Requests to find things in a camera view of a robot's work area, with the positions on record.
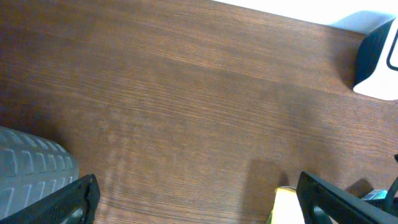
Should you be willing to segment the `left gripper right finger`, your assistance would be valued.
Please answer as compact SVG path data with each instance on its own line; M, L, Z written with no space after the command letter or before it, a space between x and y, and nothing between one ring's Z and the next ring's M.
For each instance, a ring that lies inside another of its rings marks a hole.
M307 172L301 172L297 197L305 223L397 223L397 181L384 199L363 200Z

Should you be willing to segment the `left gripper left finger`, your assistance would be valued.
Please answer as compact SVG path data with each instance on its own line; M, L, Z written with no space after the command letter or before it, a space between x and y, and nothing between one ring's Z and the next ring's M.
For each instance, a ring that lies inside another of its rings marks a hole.
M1 223L92 224L99 200L96 176L88 174L2 219Z

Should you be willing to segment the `green tea carton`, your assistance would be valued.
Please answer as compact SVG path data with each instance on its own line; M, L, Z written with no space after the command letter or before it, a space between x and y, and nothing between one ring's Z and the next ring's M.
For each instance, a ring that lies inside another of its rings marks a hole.
M266 224L304 224L302 209L295 187L282 186L275 189L272 211Z

